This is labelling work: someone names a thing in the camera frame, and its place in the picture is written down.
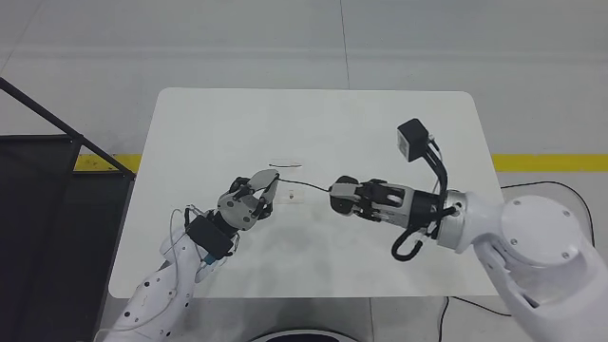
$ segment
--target cable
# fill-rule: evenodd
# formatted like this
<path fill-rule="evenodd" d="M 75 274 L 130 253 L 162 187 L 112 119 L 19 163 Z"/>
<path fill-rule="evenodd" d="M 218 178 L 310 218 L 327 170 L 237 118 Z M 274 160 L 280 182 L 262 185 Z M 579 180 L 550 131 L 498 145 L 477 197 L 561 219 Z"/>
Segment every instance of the cable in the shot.
<path fill-rule="evenodd" d="M 439 161 L 441 163 L 444 162 L 444 155 L 441 153 L 441 149 L 439 149 L 439 145 L 437 145 L 437 142 L 435 141 L 435 138 L 433 138 L 431 135 L 428 136 L 429 138 L 429 142 L 430 144 L 435 147 L 435 150 L 437 151 L 437 154 L 439 155 Z M 439 185 L 439 178 L 437 178 L 437 180 L 435 181 L 435 184 L 433 185 L 433 190 L 430 191 L 430 193 L 435 194 L 435 191 L 437 190 L 437 186 Z"/>
<path fill-rule="evenodd" d="M 444 309 L 441 311 L 441 315 L 439 316 L 439 338 L 437 339 L 437 342 L 442 342 L 444 340 L 444 318 L 446 317 L 448 306 L 449 297 L 446 297 L 446 305 L 444 305 Z"/>
<path fill-rule="evenodd" d="M 284 179 L 277 179 L 277 180 L 278 180 L 278 181 L 283 181 L 283 182 L 288 182 L 288 183 L 296 183 L 296 184 L 298 184 L 298 185 L 306 185 L 306 186 L 313 187 L 314 189 L 317 189 L 317 190 L 323 191 L 323 192 L 325 192 L 325 193 L 330 193 L 330 191 L 329 191 L 329 190 L 327 190 L 327 189 L 323 189 L 323 188 L 322 188 L 322 187 L 320 187 L 320 186 L 312 185 L 311 183 L 307 183 L 307 182 L 302 182 L 302 181 L 291 181 L 291 180 L 284 180 Z"/>
<path fill-rule="evenodd" d="M 593 227 L 593 218 L 591 217 L 591 210 L 589 210 L 589 206 L 587 205 L 587 202 L 585 201 L 585 199 L 574 188 L 566 185 L 563 182 L 552 181 L 552 180 L 542 180 L 542 181 L 516 183 L 513 185 L 501 186 L 501 189 L 510 189 L 510 188 L 514 188 L 514 187 L 532 186 L 532 185 L 540 185 L 540 184 L 546 184 L 546 183 L 564 187 L 564 188 L 570 190 L 572 193 L 574 193 L 577 196 L 577 198 L 580 200 L 580 203 L 582 203 L 582 205 L 584 206 L 585 212 L 587 212 L 587 219 L 589 220 L 589 233 L 591 234 L 591 245 L 595 247 L 596 246 L 596 232 Z"/>
<path fill-rule="evenodd" d="M 136 329 L 138 329 L 138 328 L 140 328 L 140 327 L 142 327 L 144 325 L 149 324 L 154 319 L 156 319 L 156 317 L 158 317 L 159 315 L 163 314 L 164 311 L 166 311 L 167 308 L 169 308 L 169 305 L 171 305 L 171 303 L 173 302 L 173 300 L 178 296 L 178 284 L 180 282 L 180 274 L 179 274 L 179 269 L 178 269 L 178 255 L 175 252 L 175 243 L 177 243 L 177 242 L 173 241 L 173 216 L 175 215 L 175 213 L 178 213 L 178 212 L 181 213 L 181 210 L 180 209 L 173 209 L 173 211 L 171 212 L 171 219 L 169 220 L 169 241 L 171 242 L 171 251 L 173 252 L 173 258 L 175 260 L 175 287 L 173 288 L 173 291 L 175 292 L 175 295 L 169 299 L 169 301 L 167 302 L 167 304 L 164 306 L 164 308 L 162 308 L 162 310 L 160 312 L 156 313 L 155 315 L 153 315 L 149 319 L 145 320 L 141 324 L 139 324 L 137 326 L 132 326 L 130 328 L 124 328 L 124 329 L 111 329 L 111 328 L 99 329 L 95 333 L 95 336 L 93 337 L 92 342 L 97 341 L 97 337 L 99 337 L 99 335 L 101 333 L 123 333 L 123 332 L 130 332 L 130 331 L 134 331 L 134 330 L 136 330 Z"/>
<path fill-rule="evenodd" d="M 511 314 L 509 314 L 509 313 L 501 313 L 501 312 L 498 312 L 498 311 L 494 311 L 494 310 L 492 310 L 492 309 L 489 309 L 489 308 L 485 307 L 484 305 L 480 305 L 480 304 L 478 304 L 478 303 L 476 303 L 476 302 L 469 301 L 469 300 L 464 299 L 464 298 L 461 298 L 461 297 L 456 297 L 456 296 L 453 296 L 452 298 L 457 299 L 458 301 L 463 301 L 463 302 L 465 302 L 465 303 L 467 303 L 467 304 L 470 304 L 470 305 L 472 305 L 472 306 L 478 307 L 478 308 L 483 309 L 483 310 L 485 310 L 485 311 L 487 311 L 487 312 L 494 313 L 494 314 L 496 314 L 496 315 L 501 315 L 501 316 L 503 316 L 503 317 L 511 317 L 511 316 L 512 316 L 512 315 L 511 315 Z"/>

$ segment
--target thin wire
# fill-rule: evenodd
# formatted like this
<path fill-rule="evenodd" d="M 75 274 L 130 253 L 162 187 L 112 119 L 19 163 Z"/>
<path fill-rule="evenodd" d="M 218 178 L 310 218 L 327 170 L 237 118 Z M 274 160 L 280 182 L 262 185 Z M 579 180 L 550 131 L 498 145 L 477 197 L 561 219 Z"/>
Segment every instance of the thin wire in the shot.
<path fill-rule="evenodd" d="M 512 316 L 512 315 L 511 315 L 511 314 L 509 314 L 509 313 L 501 313 L 501 312 L 498 312 L 498 311 L 494 311 L 494 310 L 492 310 L 492 309 L 489 309 L 489 308 L 485 307 L 484 305 L 480 305 L 480 304 L 478 304 L 478 303 L 476 303 L 476 302 L 469 301 L 469 300 L 464 299 L 464 298 L 461 298 L 461 297 L 456 297 L 456 296 L 453 296 L 452 298 L 457 299 L 458 301 L 463 301 L 463 302 L 465 302 L 465 303 L 467 303 L 467 304 L 470 304 L 470 305 L 472 305 L 472 306 L 476 306 L 476 307 L 478 307 L 478 308 L 480 308 L 480 309 L 483 309 L 483 310 L 488 311 L 488 312 L 490 312 L 490 313 L 494 313 L 494 314 L 496 314 L 496 315 L 501 315 L 501 316 L 503 316 L 503 317 L 511 317 L 511 316 Z"/>
<path fill-rule="evenodd" d="M 589 206 L 587 205 L 587 202 L 585 201 L 585 199 L 574 188 L 566 185 L 563 182 L 552 181 L 552 180 L 542 180 L 542 181 L 516 183 L 514 185 L 501 186 L 501 189 L 510 189 L 510 188 L 514 188 L 514 187 L 540 185 L 540 184 L 546 184 L 546 183 L 564 187 L 564 188 L 570 190 L 572 193 L 574 193 L 575 196 L 577 196 L 577 198 L 580 200 L 580 203 L 582 203 L 582 206 L 584 206 L 585 212 L 587 213 L 587 219 L 589 220 L 589 233 L 591 234 L 591 245 L 595 247 L 596 246 L 596 232 L 595 232 L 595 229 L 593 226 L 593 218 L 591 217 L 591 210 L 589 210 Z"/>
<path fill-rule="evenodd" d="M 151 318 L 145 320 L 141 324 L 138 324 L 137 326 L 132 326 L 130 328 L 124 328 L 124 329 L 112 329 L 112 328 L 99 329 L 95 333 L 95 336 L 93 337 L 93 341 L 92 342 L 97 341 L 97 337 L 99 337 L 99 335 L 101 333 L 131 332 L 131 331 L 134 331 L 134 330 L 136 330 L 136 329 L 138 329 L 138 328 L 140 328 L 140 327 L 142 327 L 144 325 L 149 324 L 154 319 L 156 319 L 159 315 L 163 314 L 164 311 L 166 311 L 167 308 L 169 308 L 169 305 L 171 305 L 171 303 L 173 302 L 173 300 L 178 296 L 178 284 L 180 282 L 180 275 L 179 275 L 179 269 L 178 269 L 178 255 L 175 252 L 175 242 L 173 241 L 173 216 L 175 215 L 175 213 L 181 213 L 181 214 L 183 214 L 180 209 L 174 209 L 171 212 L 171 219 L 169 220 L 169 240 L 171 241 L 171 250 L 173 251 L 173 258 L 175 260 L 175 287 L 173 288 L 173 291 L 175 291 L 175 295 L 169 299 L 169 301 L 167 302 L 167 304 L 164 306 L 164 308 L 162 308 L 162 310 L 160 312 L 156 313 L 154 316 L 152 316 Z"/>
<path fill-rule="evenodd" d="M 446 317 L 448 306 L 449 297 L 446 297 L 446 305 L 444 305 L 444 309 L 441 311 L 441 315 L 439 316 L 439 338 L 437 339 L 437 342 L 442 342 L 444 340 L 444 318 Z"/>
<path fill-rule="evenodd" d="M 322 187 L 320 187 L 320 186 L 312 185 L 311 183 L 307 183 L 307 182 L 302 182 L 302 181 L 291 181 L 291 180 L 284 180 L 284 179 L 277 179 L 277 180 L 278 180 L 278 181 L 283 181 L 283 182 L 288 182 L 288 183 L 296 183 L 296 184 L 298 184 L 298 185 L 306 185 L 306 186 L 313 187 L 314 189 L 317 189 L 317 190 L 323 191 L 323 192 L 325 192 L 325 193 L 330 193 L 330 191 L 329 191 L 329 190 L 327 190 L 327 189 L 323 189 L 323 188 L 322 188 Z"/>

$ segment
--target white cable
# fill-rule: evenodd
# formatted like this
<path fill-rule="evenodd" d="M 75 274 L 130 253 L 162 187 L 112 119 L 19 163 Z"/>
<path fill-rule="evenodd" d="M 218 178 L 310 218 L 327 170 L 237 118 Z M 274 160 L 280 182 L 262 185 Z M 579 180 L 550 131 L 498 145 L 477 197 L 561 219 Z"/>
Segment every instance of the white cable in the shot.
<path fill-rule="evenodd" d="M 178 254 L 175 252 L 175 243 L 173 241 L 173 216 L 175 215 L 175 213 L 181 213 L 183 214 L 183 212 L 180 209 L 173 209 L 173 211 L 171 212 L 171 219 L 169 220 L 169 241 L 171 242 L 171 251 L 173 252 L 173 259 L 175 260 L 175 287 L 173 288 L 174 294 L 173 297 L 171 297 L 169 299 L 169 302 L 167 302 L 167 304 L 164 306 L 164 308 L 162 308 L 162 310 L 158 313 L 156 313 L 154 316 L 152 316 L 151 318 L 145 320 L 145 322 L 142 322 L 141 324 L 137 325 L 137 326 L 133 326 L 130 328 L 124 328 L 124 329 L 111 329 L 111 328 L 107 328 L 107 329 L 99 329 L 96 333 L 95 336 L 93 337 L 93 341 L 95 342 L 97 341 L 97 337 L 101 334 L 101 333 L 120 333 L 120 332 L 130 332 L 130 331 L 134 331 L 140 327 L 142 327 L 143 325 L 147 325 L 150 322 L 152 322 L 154 319 L 156 319 L 156 317 L 158 317 L 159 315 L 163 314 L 164 311 L 167 310 L 167 308 L 169 308 L 169 305 L 171 305 L 171 303 L 173 302 L 173 300 L 178 296 L 178 284 L 180 283 L 180 274 L 179 274 L 179 267 L 178 267 Z"/>

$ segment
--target black cable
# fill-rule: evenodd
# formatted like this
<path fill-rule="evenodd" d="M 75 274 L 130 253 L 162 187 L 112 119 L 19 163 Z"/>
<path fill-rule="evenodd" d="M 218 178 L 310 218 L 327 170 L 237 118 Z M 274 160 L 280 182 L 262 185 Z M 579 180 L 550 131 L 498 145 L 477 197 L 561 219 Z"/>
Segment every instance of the black cable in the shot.
<path fill-rule="evenodd" d="M 284 180 L 284 179 L 277 179 L 279 181 L 283 181 L 283 182 L 288 182 L 288 183 L 297 183 L 298 185 L 306 185 L 306 186 L 310 186 L 313 187 L 314 189 L 318 189 L 321 190 L 325 193 L 330 193 L 330 191 L 328 189 L 323 189 L 320 186 L 316 186 L 316 185 L 312 185 L 311 183 L 307 183 L 307 182 L 302 182 L 302 181 L 291 181 L 291 180 Z"/>
<path fill-rule="evenodd" d="M 439 339 L 437 342 L 442 342 L 444 340 L 444 318 L 446 317 L 447 306 L 449 306 L 449 297 L 446 297 L 446 305 L 439 316 Z"/>
<path fill-rule="evenodd" d="M 563 182 L 551 181 L 551 180 L 542 180 L 542 181 L 516 183 L 516 184 L 513 184 L 513 185 L 501 186 L 501 189 L 510 189 L 510 188 L 514 188 L 514 187 L 540 185 L 540 184 L 545 184 L 545 183 L 554 184 L 554 185 L 558 185 L 558 186 L 564 187 L 564 188 L 570 190 L 572 193 L 574 193 L 577 196 L 577 198 L 579 198 L 580 202 L 582 203 L 582 205 L 585 208 L 585 211 L 587 212 L 587 219 L 589 219 L 589 232 L 591 234 L 591 245 L 595 247 L 596 246 L 596 232 L 595 232 L 594 227 L 593 227 L 593 218 L 591 217 L 591 210 L 589 210 L 589 206 L 587 205 L 587 202 L 585 201 L 585 199 L 574 188 L 566 185 Z"/>
<path fill-rule="evenodd" d="M 268 164 L 268 166 L 272 166 L 273 168 L 299 168 L 302 165 L 301 164 L 294 164 L 294 165 L 274 165 L 274 164 Z"/>
<path fill-rule="evenodd" d="M 467 304 L 470 304 L 470 305 L 472 305 L 472 306 L 476 306 L 476 307 L 478 307 L 478 308 L 480 308 L 480 309 L 483 309 L 483 310 L 488 311 L 488 312 L 490 312 L 490 313 L 494 313 L 494 314 L 496 314 L 496 315 L 501 315 L 501 316 L 503 316 L 503 317 L 511 317 L 511 316 L 512 316 L 512 315 L 511 315 L 511 314 L 509 314 L 509 313 L 501 313 L 501 312 L 497 312 L 497 311 L 494 311 L 494 310 L 492 310 L 492 309 L 489 309 L 489 308 L 485 307 L 484 305 L 480 305 L 480 304 L 478 304 L 478 303 L 476 303 L 476 302 L 469 301 L 469 300 L 466 300 L 466 299 L 461 298 L 461 297 L 456 297 L 456 296 L 453 296 L 452 298 L 457 299 L 457 300 L 459 300 L 459 301 L 463 301 L 463 302 L 465 302 L 465 303 L 467 303 Z"/>

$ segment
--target black fabric panel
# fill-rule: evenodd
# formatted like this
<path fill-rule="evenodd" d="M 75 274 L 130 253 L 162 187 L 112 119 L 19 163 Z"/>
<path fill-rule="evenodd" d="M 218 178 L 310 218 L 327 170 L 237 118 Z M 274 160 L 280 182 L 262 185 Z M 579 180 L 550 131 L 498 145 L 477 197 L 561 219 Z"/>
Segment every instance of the black fabric panel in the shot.
<path fill-rule="evenodd" d="M 68 136 L 0 137 L 0 330 L 14 335 L 79 146 Z"/>
<path fill-rule="evenodd" d="M 119 238 L 130 180 L 74 174 L 18 341 L 90 341 Z"/>

